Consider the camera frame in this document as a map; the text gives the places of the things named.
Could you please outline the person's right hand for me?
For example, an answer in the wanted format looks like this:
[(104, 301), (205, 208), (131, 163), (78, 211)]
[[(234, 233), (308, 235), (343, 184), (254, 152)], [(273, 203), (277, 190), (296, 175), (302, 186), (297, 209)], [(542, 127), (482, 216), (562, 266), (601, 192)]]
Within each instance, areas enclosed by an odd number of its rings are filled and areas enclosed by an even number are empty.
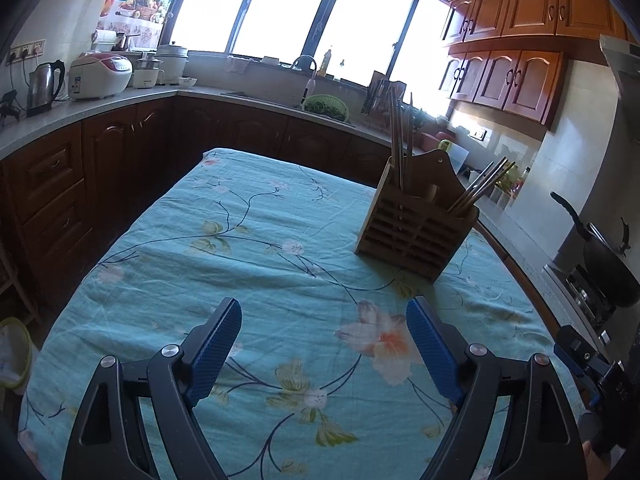
[(618, 459), (620, 458), (620, 453), (614, 452), (608, 456), (608, 458), (602, 460), (602, 458), (593, 452), (590, 441), (585, 441), (582, 444), (582, 452), (584, 452), (589, 480), (604, 480), (612, 468), (617, 465)]

